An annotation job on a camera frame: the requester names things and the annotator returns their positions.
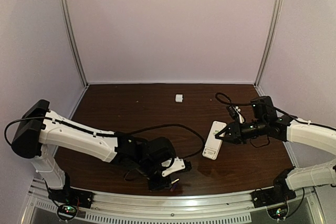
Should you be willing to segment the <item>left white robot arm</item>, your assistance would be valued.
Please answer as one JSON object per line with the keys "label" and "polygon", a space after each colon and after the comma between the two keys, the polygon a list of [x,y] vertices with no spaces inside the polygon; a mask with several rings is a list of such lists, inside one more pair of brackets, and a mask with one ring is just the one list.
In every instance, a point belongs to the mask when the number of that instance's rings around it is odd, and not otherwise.
{"label": "left white robot arm", "polygon": [[[7,131],[14,124],[16,132],[9,140]],[[12,151],[30,160],[47,186],[56,191],[65,189],[69,176],[50,154],[49,145],[83,153],[128,171],[135,170],[148,180],[151,190],[171,188],[171,174],[185,168],[167,138],[148,141],[88,127],[51,110],[47,100],[39,100],[21,119],[9,122],[4,136]]]}

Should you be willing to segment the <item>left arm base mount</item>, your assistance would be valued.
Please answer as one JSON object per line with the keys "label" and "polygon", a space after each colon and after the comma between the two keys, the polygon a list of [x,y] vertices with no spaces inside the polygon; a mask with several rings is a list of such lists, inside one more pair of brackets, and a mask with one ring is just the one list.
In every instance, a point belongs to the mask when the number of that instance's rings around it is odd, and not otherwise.
{"label": "left arm base mount", "polygon": [[70,176],[67,173],[65,173],[65,184],[62,189],[51,189],[46,182],[45,184],[48,198],[56,206],[56,215],[60,221],[65,223],[72,221],[77,216],[80,207],[91,208],[94,193],[72,188]]}

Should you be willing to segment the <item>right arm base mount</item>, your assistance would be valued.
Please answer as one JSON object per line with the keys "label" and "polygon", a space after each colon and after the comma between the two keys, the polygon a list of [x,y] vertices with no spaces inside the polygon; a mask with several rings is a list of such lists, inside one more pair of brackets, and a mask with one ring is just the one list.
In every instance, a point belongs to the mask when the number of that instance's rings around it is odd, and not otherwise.
{"label": "right arm base mount", "polygon": [[267,207],[268,216],[275,221],[284,221],[289,216],[288,201],[296,198],[294,190],[289,189],[286,178],[293,168],[285,169],[268,189],[255,189],[251,195],[254,208]]}

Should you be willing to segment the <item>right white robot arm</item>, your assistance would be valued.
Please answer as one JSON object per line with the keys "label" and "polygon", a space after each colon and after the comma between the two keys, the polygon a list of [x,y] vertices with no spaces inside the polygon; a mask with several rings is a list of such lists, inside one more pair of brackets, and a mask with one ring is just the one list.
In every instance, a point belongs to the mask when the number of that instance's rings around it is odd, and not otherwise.
{"label": "right white robot arm", "polygon": [[[239,109],[241,103],[224,102],[233,122],[215,134],[215,138],[227,143],[241,144],[260,136],[282,142],[299,143],[335,154],[335,128],[305,121],[273,105],[270,96],[261,96],[247,103],[252,107],[254,120],[245,122]],[[299,188],[330,185],[335,186],[335,160],[306,168],[283,171],[274,180],[278,192]]]}

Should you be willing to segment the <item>white battery cover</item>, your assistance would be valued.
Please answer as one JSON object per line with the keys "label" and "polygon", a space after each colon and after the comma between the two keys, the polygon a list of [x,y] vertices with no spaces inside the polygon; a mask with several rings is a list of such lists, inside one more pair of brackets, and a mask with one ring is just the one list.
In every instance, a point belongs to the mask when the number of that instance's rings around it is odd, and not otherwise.
{"label": "white battery cover", "polygon": [[176,103],[182,103],[183,102],[183,95],[182,94],[176,94],[175,95],[175,102]]}

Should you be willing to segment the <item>white remote control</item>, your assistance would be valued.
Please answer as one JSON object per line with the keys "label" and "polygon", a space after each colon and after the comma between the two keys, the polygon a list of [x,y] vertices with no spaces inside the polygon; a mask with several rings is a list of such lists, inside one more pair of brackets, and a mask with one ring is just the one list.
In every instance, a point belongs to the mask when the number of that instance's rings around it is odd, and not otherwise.
{"label": "white remote control", "polygon": [[220,151],[222,140],[217,139],[215,135],[227,126],[224,122],[213,121],[208,137],[205,142],[202,155],[205,158],[215,160]]}

